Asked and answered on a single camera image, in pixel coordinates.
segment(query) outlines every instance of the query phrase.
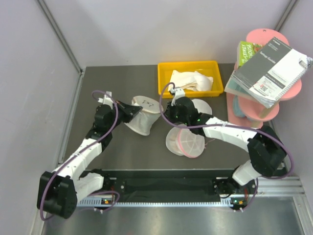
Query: gray floor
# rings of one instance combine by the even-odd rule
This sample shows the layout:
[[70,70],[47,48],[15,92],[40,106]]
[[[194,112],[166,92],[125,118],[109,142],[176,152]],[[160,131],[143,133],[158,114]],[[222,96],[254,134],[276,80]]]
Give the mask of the gray floor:
[[[233,71],[233,64],[220,65],[224,85]],[[93,90],[112,91],[113,97],[131,103],[136,95],[158,99],[157,66],[88,67],[82,84],[66,157],[80,145],[93,123],[98,103],[90,94]],[[203,98],[213,115],[227,120],[225,93],[219,97]],[[204,153],[189,159],[171,153],[165,146],[165,137],[171,126],[162,118],[153,125],[149,136],[141,136],[121,124],[113,131],[109,147],[89,165],[89,169],[230,169],[248,160],[248,154],[231,144],[215,140]]]
[[[220,65],[224,85],[233,64]],[[133,96],[157,99],[156,66],[122,66],[87,68],[73,120],[66,157],[76,148],[90,129],[98,105],[90,94],[93,90],[112,91],[123,102]],[[227,120],[225,94],[204,98],[213,114]],[[229,169],[246,160],[243,150],[222,141],[208,144],[196,159],[179,157],[165,146],[171,129],[161,118],[150,136],[143,137],[124,124],[113,132],[113,140],[89,169]],[[227,208],[114,208],[100,214],[79,211],[64,221],[53,218],[45,223],[43,235],[301,235],[291,198],[256,198],[244,213],[225,211]]]
[[43,235],[302,235],[291,199],[257,198],[244,213],[226,208],[115,208],[54,218]]

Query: white wall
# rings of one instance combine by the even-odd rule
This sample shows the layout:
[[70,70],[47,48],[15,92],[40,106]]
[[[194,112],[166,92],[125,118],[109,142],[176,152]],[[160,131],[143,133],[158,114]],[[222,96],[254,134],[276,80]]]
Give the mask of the white wall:
[[29,234],[78,73],[34,0],[0,7],[0,234]]
[[[287,20],[282,33],[296,50],[313,57],[312,0],[300,0]],[[296,98],[280,102],[275,127],[295,158],[295,173],[301,178],[313,208],[313,69],[302,79]]]
[[236,61],[252,29],[274,28],[289,0],[45,0],[79,64]]

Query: book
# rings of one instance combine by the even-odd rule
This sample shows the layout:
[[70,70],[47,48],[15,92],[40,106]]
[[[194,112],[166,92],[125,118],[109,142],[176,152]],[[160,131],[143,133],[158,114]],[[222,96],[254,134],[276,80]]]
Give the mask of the book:
[[240,41],[237,48],[238,67],[244,65],[261,48],[259,44]]
[[[237,47],[237,65],[241,67],[244,65],[255,53],[262,48],[262,45],[240,41]],[[256,101],[248,92],[246,92],[241,86],[239,86],[233,79],[229,79],[225,89],[225,92],[231,93]]]
[[230,77],[270,108],[313,64],[313,59],[272,38]]
[[233,95],[241,96],[249,100],[257,101],[248,92],[246,92],[241,86],[239,86],[237,82],[234,81],[234,79],[231,79],[231,78],[228,80],[224,88],[224,91],[227,93],[231,93]]

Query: mesh laundry bag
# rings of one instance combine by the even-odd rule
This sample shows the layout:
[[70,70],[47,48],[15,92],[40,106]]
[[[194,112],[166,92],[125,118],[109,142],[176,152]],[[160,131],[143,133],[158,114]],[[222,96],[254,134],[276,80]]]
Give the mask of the mesh laundry bag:
[[196,158],[204,151],[204,137],[188,129],[174,127],[166,136],[166,147],[174,154]]
[[125,123],[133,131],[140,135],[148,136],[155,121],[161,116],[159,102],[145,96],[135,96],[132,105],[141,106],[143,109],[129,123]]

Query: white booklet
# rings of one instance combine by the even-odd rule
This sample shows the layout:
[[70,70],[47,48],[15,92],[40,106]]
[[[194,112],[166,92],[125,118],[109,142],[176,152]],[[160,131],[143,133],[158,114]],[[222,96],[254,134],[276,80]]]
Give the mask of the white booklet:
[[270,108],[312,64],[312,58],[273,38],[235,71],[230,80]]

